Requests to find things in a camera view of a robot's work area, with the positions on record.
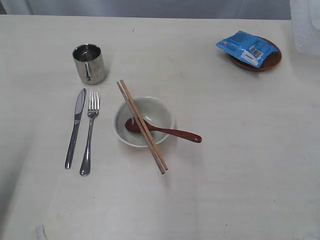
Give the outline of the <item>white bowl dark inside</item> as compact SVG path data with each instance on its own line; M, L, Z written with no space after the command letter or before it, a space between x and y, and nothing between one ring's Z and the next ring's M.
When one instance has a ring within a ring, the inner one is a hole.
M163 101L151 96L139 96L133 99L142 117L149 124L164 129L173 129L175 127L174 114ZM145 149L148 145L142 133L130 132L125 127L125 122L132 117L133 114L127 103L122 103L116 111L113 121L115 133L122 143L136 149Z

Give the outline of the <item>reddish wooden spoon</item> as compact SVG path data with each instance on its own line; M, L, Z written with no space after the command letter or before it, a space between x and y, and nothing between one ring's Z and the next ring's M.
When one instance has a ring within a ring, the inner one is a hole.
M177 129L156 127L156 126L149 124L147 121L144 121L144 122L145 122L149 131L166 133L166 134L173 135L173 136L176 136L176 137L179 137L182 139L186 139L186 140L194 142L194 143L201 143L202 142L202 137L200 135L197 135L197 134L194 134L191 132L187 132L187 131L177 130ZM136 120L134 117L129 118L125 122L124 125L125 125L125 128L129 132L141 133L141 130L140 130L138 124L136 123Z

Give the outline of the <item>silver fork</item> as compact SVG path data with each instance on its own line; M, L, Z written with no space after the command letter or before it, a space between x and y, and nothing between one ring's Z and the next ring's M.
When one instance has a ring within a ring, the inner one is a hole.
M100 112L100 96L97 91L92 91L89 94L87 116L89 118L89 127L86 139L85 151L79 170L81 176L87 176L91 172L91 143L94 128L94 120L99 116Z

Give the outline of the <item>silver table knife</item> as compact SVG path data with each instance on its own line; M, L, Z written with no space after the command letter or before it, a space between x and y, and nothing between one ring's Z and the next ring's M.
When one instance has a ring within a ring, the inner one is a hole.
M76 100L75 110L74 110L73 129L72 129L72 134L70 137L70 142L67 150L66 160L64 163L65 169L70 169L72 166L78 131L79 131L83 108L84 108L85 99L86 99L86 94L87 94L87 90L83 88L78 94L78 97Z

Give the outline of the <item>shiny steel cup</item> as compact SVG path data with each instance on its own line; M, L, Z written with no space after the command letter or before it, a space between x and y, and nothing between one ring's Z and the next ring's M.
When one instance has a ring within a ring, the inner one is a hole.
M81 44L73 50L72 57L78 76L84 84L98 84L106 78L102 51L97 45Z

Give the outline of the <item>blue tissue packet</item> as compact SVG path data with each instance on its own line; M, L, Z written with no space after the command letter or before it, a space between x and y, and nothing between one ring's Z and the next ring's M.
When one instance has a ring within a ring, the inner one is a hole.
M236 60L254 68L260 68L271 54L280 52L274 44L264 38L240 30L217 42L216 46Z

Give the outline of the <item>brown wooden plate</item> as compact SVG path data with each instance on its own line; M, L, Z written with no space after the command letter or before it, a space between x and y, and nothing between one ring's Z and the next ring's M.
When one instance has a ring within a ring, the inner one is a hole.
M237 58L229 55L229 59L238 67L248 70L248 71L253 71L253 72L264 72L264 71L268 71L271 70L273 68L275 68L282 60L282 52L279 49L279 47L274 44L272 41L264 38L264 37L260 37L263 40L265 40L266 42L268 42L269 44L271 44L272 46L274 46L277 51L276 52L272 52L262 63L261 67L256 68L252 65L249 65L245 62L242 62L240 60L238 60Z

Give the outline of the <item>white perforated plastic basket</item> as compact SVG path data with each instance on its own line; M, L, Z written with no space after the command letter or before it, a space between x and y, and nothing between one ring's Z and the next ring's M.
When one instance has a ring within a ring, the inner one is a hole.
M298 52L320 55L320 0L291 0L291 21Z

